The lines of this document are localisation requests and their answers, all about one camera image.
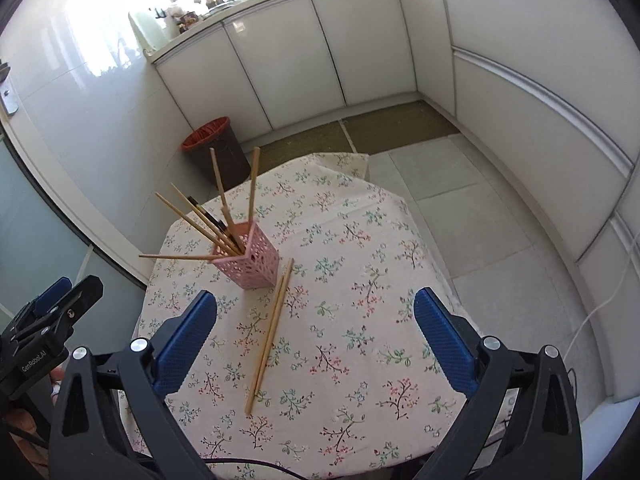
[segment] metal screw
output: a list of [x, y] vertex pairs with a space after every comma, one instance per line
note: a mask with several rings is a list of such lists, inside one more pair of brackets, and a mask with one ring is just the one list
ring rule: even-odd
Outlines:
[[74, 359], [82, 359], [86, 355], [86, 348], [84, 346], [79, 346], [76, 348], [72, 354]]
[[134, 352], [142, 352], [146, 348], [147, 345], [148, 345], [148, 341], [146, 339], [139, 338], [139, 339], [134, 339], [131, 342], [131, 345], [129, 345], [129, 347]]
[[545, 346], [545, 354], [547, 354], [552, 359], [555, 359], [560, 355], [560, 352], [558, 352], [558, 349], [555, 346], [547, 345]]
[[484, 346], [489, 350], [497, 350], [500, 348], [500, 341], [493, 336], [485, 337], [482, 344], [484, 344]]

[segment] blue gripper pad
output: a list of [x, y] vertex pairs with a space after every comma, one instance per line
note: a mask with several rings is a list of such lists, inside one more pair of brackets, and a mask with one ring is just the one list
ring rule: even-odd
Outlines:
[[466, 319], [452, 316], [429, 287], [415, 295], [414, 317], [451, 387], [467, 398], [471, 397], [478, 389], [476, 359], [452, 324], [454, 319], [468, 324]]
[[63, 276], [40, 294], [33, 301], [33, 315], [35, 317], [44, 316], [63, 296], [71, 290], [71, 280]]
[[180, 317], [167, 319], [151, 338], [156, 360], [153, 388], [161, 399], [177, 392], [216, 323], [216, 298], [201, 290]]

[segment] trash can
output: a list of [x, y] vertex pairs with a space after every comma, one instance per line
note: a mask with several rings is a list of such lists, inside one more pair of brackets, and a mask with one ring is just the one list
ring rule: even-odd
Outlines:
[[184, 139], [181, 150], [194, 162], [202, 174], [216, 183], [209, 149], [216, 150], [220, 178], [225, 191], [244, 182], [251, 173], [240, 143], [231, 129], [228, 117], [220, 117], [199, 127]]

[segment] floor mat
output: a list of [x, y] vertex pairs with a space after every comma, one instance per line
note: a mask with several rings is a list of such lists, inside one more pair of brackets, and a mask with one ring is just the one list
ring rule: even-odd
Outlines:
[[340, 124], [329, 123], [260, 147], [260, 173], [299, 156], [315, 152], [349, 152]]
[[370, 155], [458, 132], [424, 101], [349, 117], [344, 125], [356, 150]]

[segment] table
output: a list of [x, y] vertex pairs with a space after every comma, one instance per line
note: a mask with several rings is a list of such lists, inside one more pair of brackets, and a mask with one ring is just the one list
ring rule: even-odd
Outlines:
[[[414, 294], [430, 286], [454, 314], [468, 315], [423, 244], [404, 200], [363, 180], [367, 155], [319, 153], [258, 178], [255, 217], [295, 259], [268, 368], [244, 415], [272, 290], [242, 290], [209, 262], [158, 260], [139, 331], [151, 336], [201, 289], [218, 320], [181, 389], [166, 398], [206, 458], [277, 462], [307, 478], [356, 474], [433, 450], [465, 397], [456, 393], [413, 319]], [[246, 219], [248, 183], [226, 194]], [[220, 215], [219, 199], [205, 204]], [[203, 254], [210, 242], [183, 220], [162, 253]], [[514, 397], [492, 433], [504, 428]], [[144, 443], [122, 411], [136, 450]], [[217, 465], [220, 478], [290, 478], [249, 465]]]

